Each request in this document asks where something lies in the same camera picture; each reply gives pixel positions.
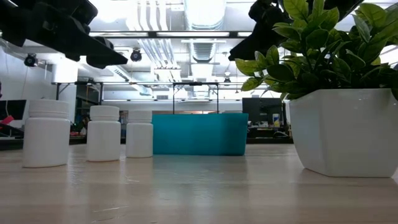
white wall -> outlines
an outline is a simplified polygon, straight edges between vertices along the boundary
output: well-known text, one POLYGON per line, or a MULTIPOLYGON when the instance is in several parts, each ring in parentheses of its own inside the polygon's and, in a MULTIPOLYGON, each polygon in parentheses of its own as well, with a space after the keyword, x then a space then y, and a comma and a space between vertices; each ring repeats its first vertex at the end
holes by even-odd
MULTIPOLYGON (((172 111, 172 101, 105 101, 103 105, 117 106, 120 110, 152 110, 152 111, 172 111)), ((205 103, 195 102, 175 102, 176 111, 216 111, 215 101, 205 103)), ((242 101, 221 101, 220 111, 241 111, 242 101)))
MULTIPOLYGON (((55 99, 56 87, 51 85, 52 73, 42 68, 27 68, 21 59, 7 55, 0 47, 0 100, 28 100, 24 120, 27 119, 29 100, 55 99)), ((13 121, 12 126, 20 128, 23 121, 13 121)))

